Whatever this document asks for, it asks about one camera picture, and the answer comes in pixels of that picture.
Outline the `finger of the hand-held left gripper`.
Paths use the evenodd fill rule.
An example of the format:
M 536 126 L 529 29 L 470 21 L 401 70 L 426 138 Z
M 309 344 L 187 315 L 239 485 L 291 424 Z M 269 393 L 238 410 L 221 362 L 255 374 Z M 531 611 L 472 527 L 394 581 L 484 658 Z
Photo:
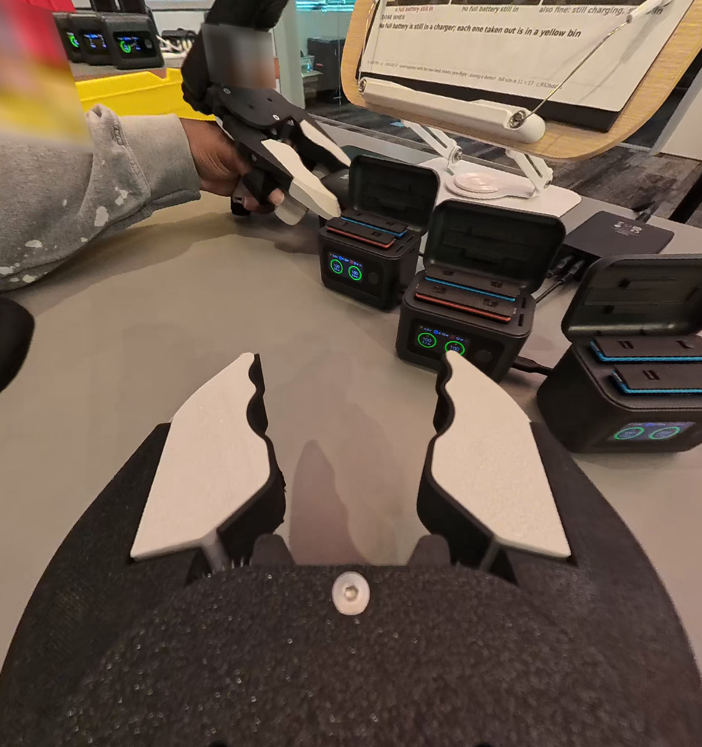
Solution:
M 290 144 L 280 140 L 261 142 L 264 173 L 261 185 L 261 202 L 274 207 L 281 219 L 301 219 L 309 210 L 324 219 L 339 217 L 342 213 L 337 198 L 330 193 L 305 165 Z
M 351 163 L 347 154 L 312 119 L 302 119 L 297 125 L 297 152 L 312 168 L 342 170 Z

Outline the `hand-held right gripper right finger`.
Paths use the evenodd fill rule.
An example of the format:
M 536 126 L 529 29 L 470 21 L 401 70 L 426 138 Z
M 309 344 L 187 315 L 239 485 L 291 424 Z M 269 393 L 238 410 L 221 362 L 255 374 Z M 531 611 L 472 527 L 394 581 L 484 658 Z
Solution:
M 445 352 L 417 514 L 455 565 L 490 568 L 501 551 L 570 559 L 532 422 L 500 385 Z

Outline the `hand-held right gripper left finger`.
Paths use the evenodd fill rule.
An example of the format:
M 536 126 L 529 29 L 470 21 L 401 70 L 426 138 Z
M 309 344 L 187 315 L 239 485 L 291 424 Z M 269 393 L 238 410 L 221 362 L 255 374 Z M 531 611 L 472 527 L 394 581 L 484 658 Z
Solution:
M 169 423 L 131 558 L 200 550 L 211 569 L 246 564 L 284 521 L 286 484 L 267 435 L 261 358 L 244 352 Z

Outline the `black battery with orange edge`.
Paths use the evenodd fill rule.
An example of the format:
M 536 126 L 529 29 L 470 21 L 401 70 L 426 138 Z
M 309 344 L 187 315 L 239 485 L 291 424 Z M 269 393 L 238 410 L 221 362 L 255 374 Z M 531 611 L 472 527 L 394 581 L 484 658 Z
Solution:
M 340 219 L 327 221 L 325 229 L 335 236 L 354 240 L 377 249 L 388 250 L 392 248 L 401 236 L 383 231 L 372 226 L 361 225 Z
M 498 323 L 508 323 L 516 314 L 516 304 L 513 301 L 449 286 L 420 285 L 416 288 L 414 296 L 424 303 Z

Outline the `yellow plastic bin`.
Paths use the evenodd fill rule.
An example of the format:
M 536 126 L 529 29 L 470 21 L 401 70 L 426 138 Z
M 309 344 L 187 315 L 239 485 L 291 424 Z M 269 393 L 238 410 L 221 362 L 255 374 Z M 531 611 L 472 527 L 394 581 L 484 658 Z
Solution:
M 85 112 L 103 105 L 119 116 L 159 116 L 174 114 L 180 118 L 215 121 L 213 115 L 193 110 L 184 100 L 180 70 L 168 69 L 161 77 L 152 71 L 76 81 Z

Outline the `person's left forearm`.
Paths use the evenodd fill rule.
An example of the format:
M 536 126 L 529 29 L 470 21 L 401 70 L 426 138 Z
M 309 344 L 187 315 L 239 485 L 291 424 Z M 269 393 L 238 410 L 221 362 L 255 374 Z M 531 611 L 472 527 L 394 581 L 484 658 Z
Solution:
M 86 114 L 90 151 L 0 139 L 0 291 L 32 284 L 88 247 L 198 200 L 184 126 L 174 114 Z

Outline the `person's left hand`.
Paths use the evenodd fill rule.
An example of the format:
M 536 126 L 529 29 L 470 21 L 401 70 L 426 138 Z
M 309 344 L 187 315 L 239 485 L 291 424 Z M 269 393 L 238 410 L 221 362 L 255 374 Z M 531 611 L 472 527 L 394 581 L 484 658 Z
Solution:
M 233 141 L 213 121 L 180 118 L 201 190 L 232 199 L 245 175 L 252 169 Z

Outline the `black power adapter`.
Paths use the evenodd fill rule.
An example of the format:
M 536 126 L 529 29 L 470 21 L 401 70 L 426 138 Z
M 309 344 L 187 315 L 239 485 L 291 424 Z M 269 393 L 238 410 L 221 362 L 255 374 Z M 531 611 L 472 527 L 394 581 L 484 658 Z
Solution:
M 673 237 L 670 230 L 602 210 L 567 233 L 561 255 L 588 265 L 613 256 L 656 255 Z

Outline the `metal stand bracket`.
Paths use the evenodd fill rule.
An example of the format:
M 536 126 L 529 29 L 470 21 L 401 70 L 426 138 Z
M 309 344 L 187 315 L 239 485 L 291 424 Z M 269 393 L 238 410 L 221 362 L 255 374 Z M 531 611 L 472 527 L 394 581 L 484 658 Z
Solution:
M 439 161 L 441 161 L 437 161 L 437 163 L 439 163 L 438 165 L 434 165 L 434 160 L 430 160 L 424 163 L 424 166 L 437 171 L 440 175 L 445 173 L 449 175 L 466 173 L 462 170 L 458 170 L 457 166 L 463 157 L 461 147 L 444 131 L 430 126 L 422 126 L 407 119 L 402 119 L 401 122 L 403 126 L 411 129 L 428 146 L 430 146 L 435 153 L 438 154 Z
M 553 170 L 542 158 L 510 147 L 505 148 L 505 154 L 515 162 L 524 176 L 532 183 L 532 197 L 536 197 L 551 186 Z

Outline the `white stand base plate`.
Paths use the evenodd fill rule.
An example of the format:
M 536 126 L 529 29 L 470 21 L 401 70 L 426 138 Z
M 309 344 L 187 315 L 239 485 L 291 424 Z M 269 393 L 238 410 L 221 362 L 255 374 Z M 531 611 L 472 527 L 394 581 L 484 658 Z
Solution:
M 522 210 L 534 214 L 562 217 L 580 202 L 580 196 L 568 189 L 548 185 L 542 191 L 522 173 L 489 167 L 472 161 L 459 161 L 447 169 L 445 158 L 431 158 L 421 164 L 438 174 L 437 204 L 458 200 L 470 204 Z M 491 191 L 471 191 L 462 187 L 470 176 L 476 176 Z

